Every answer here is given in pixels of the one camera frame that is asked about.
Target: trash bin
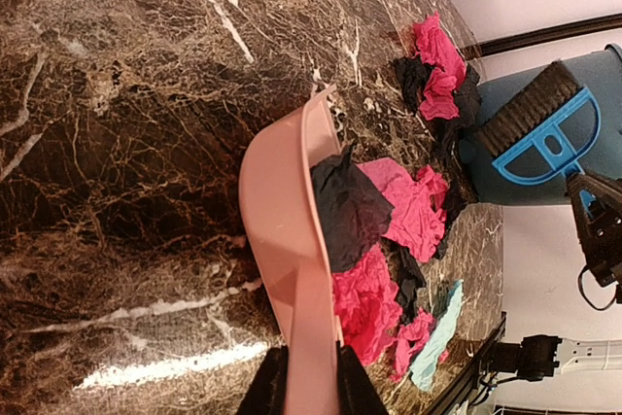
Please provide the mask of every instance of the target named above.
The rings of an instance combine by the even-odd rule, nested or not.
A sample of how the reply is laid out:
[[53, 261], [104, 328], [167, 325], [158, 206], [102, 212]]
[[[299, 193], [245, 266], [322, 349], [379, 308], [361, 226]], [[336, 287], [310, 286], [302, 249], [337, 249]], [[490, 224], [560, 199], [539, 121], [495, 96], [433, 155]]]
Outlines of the trash bin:
[[[583, 169], [593, 170], [607, 177], [622, 178], [622, 49], [615, 44], [603, 51], [564, 60], [577, 80], [590, 88], [596, 97], [602, 115], [599, 138], [579, 162]], [[482, 107], [476, 124], [492, 117], [518, 91], [525, 87], [544, 67], [515, 73], [486, 82], [479, 87]], [[571, 116], [562, 130], [576, 148], [583, 146], [593, 133], [596, 113], [584, 106]], [[502, 205], [551, 205], [569, 203], [566, 180], [555, 177], [544, 184], [525, 187], [506, 180], [492, 165], [493, 157], [476, 140], [472, 128], [460, 142], [461, 161], [466, 165], [479, 194], [480, 201]], [[549, 166], [536, 149], [515, 160], [512, 172], [527, 177], [545, 173]]]

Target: table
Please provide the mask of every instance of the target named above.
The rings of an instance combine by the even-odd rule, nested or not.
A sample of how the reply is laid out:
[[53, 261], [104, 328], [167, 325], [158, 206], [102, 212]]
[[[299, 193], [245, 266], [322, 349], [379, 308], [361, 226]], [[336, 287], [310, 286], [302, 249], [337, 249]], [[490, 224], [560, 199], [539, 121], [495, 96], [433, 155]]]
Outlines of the table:
[[[234, 413], [281, 342], [237, 206], [245, 148], [335, 83], [355, 160], [414, 172], [432, 139], [390, 61], [436, 10], [474, 43], [449, 0], [0, 5], [3, 413]], [[424, 272], [432, 301], [465, 279], [466, 304], [431, 395], [368, 369], [396, 414], [429, 405], [499, 322], [500, 208], [471, 206]]]

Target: red crumpled paper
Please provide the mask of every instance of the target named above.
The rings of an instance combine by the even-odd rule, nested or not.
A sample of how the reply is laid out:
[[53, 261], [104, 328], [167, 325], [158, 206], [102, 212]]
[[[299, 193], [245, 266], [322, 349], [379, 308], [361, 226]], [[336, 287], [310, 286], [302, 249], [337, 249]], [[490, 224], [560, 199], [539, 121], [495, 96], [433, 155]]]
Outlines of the red crumpled paper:
[[424, 89], [424, 101], [419, 106], [421, 115], [427, 121], [432, 119], [453, 119], [460, 115], [454, 103], [456, 77], [449, 75], [440, 68], [434, 68]]
[[455, 88], [465, 80], [467, 66], [456, 50], [456, 46], [440, 27], [440, 15], [436, 12], [423, 23], [413, 25], [415, 45], [421, 60], [441, 67], [448, 75], [456, 77]]
[[430, 340], [433, 324], [432, 314], [420, 308], [415, 321], [399, 329], [394, 361], [395, 374], [391, 375], [391, 379], [397, 382], [406, 374], [413, 356], [421, 352]]
[[352, 346], [365, 366], [395, 342], [388, 331], [396, 327], [402, 313], [397, 290], [379, 245], [351, 270], [332, 274], [334, 312], [341, 321], [344, 343]]
[[445, 234], [446, 213], [441, 207], [447, 182], [429, 166], [417, 173], [415, 182], [388, 157], [359, 164], [359, 168], [395, 206], [384, 237], [407, 247], [419, 262], [430, 261]]

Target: dustpan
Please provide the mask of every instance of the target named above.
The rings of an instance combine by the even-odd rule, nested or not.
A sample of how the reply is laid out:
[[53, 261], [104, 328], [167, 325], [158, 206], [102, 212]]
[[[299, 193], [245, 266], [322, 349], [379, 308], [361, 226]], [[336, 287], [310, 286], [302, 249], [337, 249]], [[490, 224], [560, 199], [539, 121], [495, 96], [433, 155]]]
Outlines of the dustpan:
[[242, 220], [289, 347], [285, 414], [338, 414], [340, 326], [310, 167], [340, 153], [328, 109], [334, 86], [262, 130], [240, 171]]

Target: light blue paper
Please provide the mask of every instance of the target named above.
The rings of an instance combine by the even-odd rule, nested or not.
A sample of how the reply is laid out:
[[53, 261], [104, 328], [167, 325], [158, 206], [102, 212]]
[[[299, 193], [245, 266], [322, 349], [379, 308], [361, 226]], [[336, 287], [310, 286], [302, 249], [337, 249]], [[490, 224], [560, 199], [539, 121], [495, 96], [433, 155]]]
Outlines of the light blue paper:
[[463, 308], [463, 281], [456, 281], [449, 292], [448, 301], [447, 311], [438, 320], [430, 340], [410, 366], [410, 379], [415, 383], [415, 386], [427, 393], [432, 390], [432, 382], [440, 354], [445, 351], [447, 344], [456, 333], [458, 317]]

